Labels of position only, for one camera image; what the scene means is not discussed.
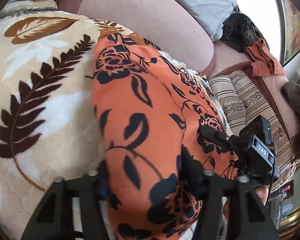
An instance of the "striped cushion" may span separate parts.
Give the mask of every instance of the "striped cushion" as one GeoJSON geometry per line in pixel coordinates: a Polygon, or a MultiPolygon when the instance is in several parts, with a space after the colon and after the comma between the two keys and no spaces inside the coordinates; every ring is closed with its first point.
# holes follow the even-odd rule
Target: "striped cushion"
{"type": "Polygon", "coordinates": [[[258,115],[269,120],[272,138],[277,142],[276,165],[283,174],[292,165],[293,153],[290,141],[277,116],[262,93],[242,71],[211,78],[209,84],[226,114],[235,135],[258,115]]]}

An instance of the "picture frame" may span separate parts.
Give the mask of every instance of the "picture frame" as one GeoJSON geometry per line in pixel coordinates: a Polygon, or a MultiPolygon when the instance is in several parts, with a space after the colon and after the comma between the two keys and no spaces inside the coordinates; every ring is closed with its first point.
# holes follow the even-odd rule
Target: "picture frame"
{"type": "Polygon", "coordinates": [[[286,66],[300,52],[300,12],[291,0],[276,0],[281,30],[280,63],[286,66]]]}

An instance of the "orange pants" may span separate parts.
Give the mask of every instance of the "orange pants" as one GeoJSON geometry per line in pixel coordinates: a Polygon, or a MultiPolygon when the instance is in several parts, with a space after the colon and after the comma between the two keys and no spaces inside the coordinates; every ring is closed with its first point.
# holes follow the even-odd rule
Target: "orange pants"
{"type": "Polygon", "coordinates": [[[197,130],[224,131],[216,108],[194,80],[154,48],[112,33],[94,52],[93,104],[106,147],[109,219],[118,239],[178,239],[202,202],[179,179],[181,149],[205,169],[233,179],[234,155],[197,130]]]}

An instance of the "black cable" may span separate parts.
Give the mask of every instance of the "black cable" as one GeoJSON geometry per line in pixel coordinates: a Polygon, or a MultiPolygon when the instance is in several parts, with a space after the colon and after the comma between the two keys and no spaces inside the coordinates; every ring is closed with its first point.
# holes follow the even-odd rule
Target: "black cable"
{"type": "Polygon", "coordinates": [[[269,197],[270,197],[270,193],[271,193],[271,189],[272,189],[272,183],[273,183],[273,179],[274,179],[274,166],[275,166],[275,161],[276,161],[276,157],[277,157],[277,142],[272,142],[271,146],[274,146],[275,147],[275,150],[273,150],[273,155],[274,155],[274,159],[273,159],[273,166],[272,166],[272,178],[271,178],[271,183],[270,183],[270,186],[269,186],[269,192],[268,192],[268,197],[267,197],[267,201],[266,201],[266,204],[265,206],[268,205],[268,202],[269,202],[269,197]]]}

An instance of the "black furry object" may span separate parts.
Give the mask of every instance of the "black furry object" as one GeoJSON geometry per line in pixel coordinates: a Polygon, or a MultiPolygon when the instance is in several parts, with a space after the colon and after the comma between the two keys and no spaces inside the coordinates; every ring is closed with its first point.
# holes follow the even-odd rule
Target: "black furry object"
{"type": "Polygon", "coordinates": [[[258,29],[248,16],[234,12],[223,23],[221,40],[237,52],[244,53],[246,47],[260,39],[258,29]]]}

